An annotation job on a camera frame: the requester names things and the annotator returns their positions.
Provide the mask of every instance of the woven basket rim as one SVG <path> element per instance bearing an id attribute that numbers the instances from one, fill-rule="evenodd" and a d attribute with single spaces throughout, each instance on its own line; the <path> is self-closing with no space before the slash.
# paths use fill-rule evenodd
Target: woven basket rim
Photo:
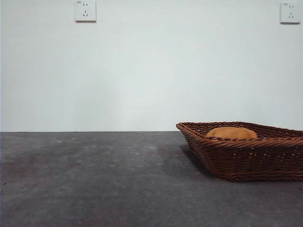
<path id="1" fill-rule="evenodd" d="M 266 137 L 266 138 L 257 138 L 257 139 L 230 139 L 230 138 L 221 138 L 221 137 L 206 137 L 205 135 L 194 131 L 191 128 L 187 127 L 186 124 L 225 124 L 225 123 L 237 123 L 237 124 L 250 124 L 259 127 L 268 127 L 266 125 L 249 123 L 249 122 L 180 122 L 176 124 L 178 129 L 187 130 L 198 137 L 198 140 L 209 141 L 209 145 L 213 144 L 226 144 L 227 147 L 263 147 L 264 142 L 270 144 L 271 147 L 282 146 L 282 147 L 292 147 L 292 146 L 303 146 L 303 131 L 283 129 L 278 127 L 269 126 L 272 129 L 277 131 L 288 131 L 290 133 L 301 133 L 302 136 L 299 137 Z"/>

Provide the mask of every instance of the brown wicker basket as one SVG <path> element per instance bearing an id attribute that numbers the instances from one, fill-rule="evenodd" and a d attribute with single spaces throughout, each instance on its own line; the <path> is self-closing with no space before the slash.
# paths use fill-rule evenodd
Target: brown wicker basket
<path id="1" fill-rule="evenodd" d="M 194 154 L 225 181 L 303 181 L 303 131 L 246 122 L 184 122 L 176 125 Z M 258 139 L 206 137 L 217 127 L 245 127 Z"/>

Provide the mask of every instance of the electrical socket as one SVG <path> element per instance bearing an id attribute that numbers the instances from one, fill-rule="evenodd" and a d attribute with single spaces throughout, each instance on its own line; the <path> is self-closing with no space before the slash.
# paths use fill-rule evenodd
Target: electrical socket
<path id="1" fill-rule="evenodd" d="M 75 3 L 75 20 L 77 22 L 96 22 L 96 1 L 95 0 L 78 0 Z"/>
<path id="2" fill-rule="evenodd" d="M 301 22 L 301 3 L 283 2 L 280 4 L 280 23 L 299 24 Z"/>

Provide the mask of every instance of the gray concrete floor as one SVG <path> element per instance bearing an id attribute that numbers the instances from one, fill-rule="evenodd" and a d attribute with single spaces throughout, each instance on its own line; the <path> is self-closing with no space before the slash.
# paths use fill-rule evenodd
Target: gray concrete floor
<path id="1" fill-rule="evenodd" d="M 301 227 L 303 182 L 213 178 L 180 132 L 2 133 L 3 227 Z"/>

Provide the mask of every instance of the wall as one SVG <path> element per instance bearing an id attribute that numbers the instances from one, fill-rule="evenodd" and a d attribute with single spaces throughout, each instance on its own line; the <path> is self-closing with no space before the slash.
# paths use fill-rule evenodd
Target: wall
<path id="1" fill-rule="evenodd" d="M 277 0 L 1 1 L 2 131 L 303 130 L 303 27 Z"/>

